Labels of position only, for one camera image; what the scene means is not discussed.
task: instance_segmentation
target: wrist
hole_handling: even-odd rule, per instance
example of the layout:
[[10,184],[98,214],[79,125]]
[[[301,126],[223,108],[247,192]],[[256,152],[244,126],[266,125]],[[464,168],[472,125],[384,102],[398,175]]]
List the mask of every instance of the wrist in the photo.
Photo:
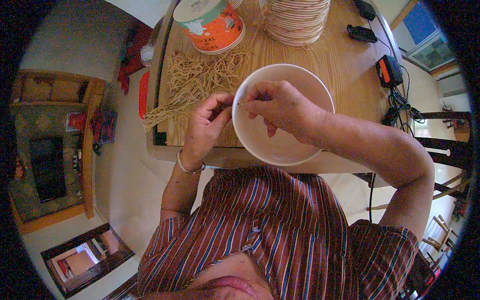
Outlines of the wrist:
[[299,141],[303,144],[313,145],[315,147],[322,148],[323,147],[323,127],[325,126],[328,121],[325,119],[328,118],[329,112],[326,110],[314,105],[315,107],[311,109],[313,113],[305,114],[307,116],[305,121],[305,125],[303,127],[302,137]]
[[195,172],[201,169],[203,165],[203,158],[199,158],[189,151],[182,150],[179,159],[183,168],[188,172]]

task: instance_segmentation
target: person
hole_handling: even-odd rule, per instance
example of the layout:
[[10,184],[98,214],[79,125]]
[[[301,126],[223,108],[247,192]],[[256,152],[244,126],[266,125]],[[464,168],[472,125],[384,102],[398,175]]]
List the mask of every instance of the person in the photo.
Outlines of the person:
[[160,225],[139,265],[141,299],[394,298],[430,212],[428,152],[398,129],[326,112],[286,81],[259,82],[242,106],[250,119],[264,118],[270,137],[283,129],[365,165],[397,191],[379,224],[348,226],[317,175],[270,166],[216,170],[190,214],[195,171],[230,121],[232,102],[232,95],[212,95],[190,115]]

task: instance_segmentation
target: striped shirt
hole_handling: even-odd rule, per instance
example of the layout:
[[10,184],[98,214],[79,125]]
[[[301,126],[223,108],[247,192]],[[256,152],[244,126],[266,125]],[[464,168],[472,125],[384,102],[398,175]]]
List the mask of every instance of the striped shirt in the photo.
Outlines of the striped shirt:
[[348,226],[316,175],[217,170],[190,217],[156,229],[139,265],[139,295],[182,290],[239,251],[260,267],[275,299],[392,299],[418,242],[406,228],[367,220]]

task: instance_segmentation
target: black device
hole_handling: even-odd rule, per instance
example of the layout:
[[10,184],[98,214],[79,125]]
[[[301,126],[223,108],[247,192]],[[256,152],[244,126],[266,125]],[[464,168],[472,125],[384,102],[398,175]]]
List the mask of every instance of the black device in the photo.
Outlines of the black device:
[[351,39],[360,41],[360,42],[367,42],[367,43],[376,43],[378,42],[375,33],[369,29],[362,26],[355,26],[347,25],[347,32],[348,36]]
[[67,188],[63,172],[63,139],[31,140],[30,159],[40,202],[65,197]]
[[383,55],[375,63],[380,84],[383,87],[396,87],[403,83],[402,71],[395,57]]
[[377,13],[370,3],[363,0],[353,0],[353,2],[355,2],[355,5],[357,6],[362,18],[365,18],[369,21],[373,21],[375,19]]
[[381,124],[385,126],[394,127],[397,120],[398,120],[398,109],[390,107],[388,108],[387,113],[382,118]]

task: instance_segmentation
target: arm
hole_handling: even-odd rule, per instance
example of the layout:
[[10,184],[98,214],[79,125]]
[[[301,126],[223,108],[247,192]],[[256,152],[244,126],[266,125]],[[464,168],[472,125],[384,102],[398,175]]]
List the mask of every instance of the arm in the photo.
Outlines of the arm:
[[[190,114],[185,145],[180,161],[189,172],[202,167],[203,158],[214,147],[222,129],[231,119],[233,96],[217,94],[208,97]],[[184,172],[178,162],[165,187],[160,222],[179,214],[189,216],[197,195],[200,173]]]
[[[256,101],[258,94],[270,101]],[[326,112],[288,82],[254,86],[244,107],[250,118],[264,116],[268,135],[277,128],[372,169],[397,188],[380,224],[409,228],[423,236],[433,195],[434,166],[427,151],[408,134],[377,123]]]
[[421,239],[435,169],[417,140],[398,129],[328,112],[308,131],[315,146],[370,168],[396,188],[380,224],[406,227]]

